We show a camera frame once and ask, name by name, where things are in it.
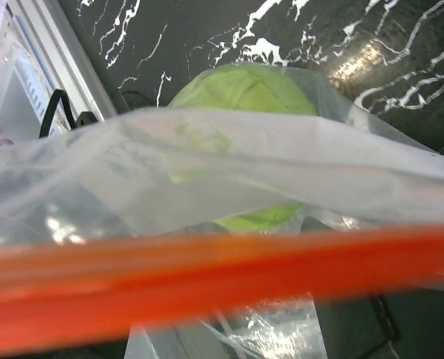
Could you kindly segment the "clear zip top bag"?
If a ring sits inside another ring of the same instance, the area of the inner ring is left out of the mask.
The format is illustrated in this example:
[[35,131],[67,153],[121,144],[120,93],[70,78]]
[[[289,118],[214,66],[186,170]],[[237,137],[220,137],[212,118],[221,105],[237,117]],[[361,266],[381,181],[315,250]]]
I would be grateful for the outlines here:
[[317,115],[145,108],[0,146],[0,356],[324,358],[316,302],[444,286],[444,155],[276,69]]

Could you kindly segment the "pale green fake cabbage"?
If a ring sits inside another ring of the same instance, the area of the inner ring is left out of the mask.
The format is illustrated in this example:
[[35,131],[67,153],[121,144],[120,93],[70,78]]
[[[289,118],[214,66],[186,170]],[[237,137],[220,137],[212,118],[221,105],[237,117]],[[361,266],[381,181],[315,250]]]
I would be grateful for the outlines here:
[[[206,70],[187,84],[168,105],[170,108],[228,109],[280,114],[317,115],[309,97],[276,67],[229,64]],[[262,232],[287,222],[300,204],[284,203],[216,220],[231,232]]]

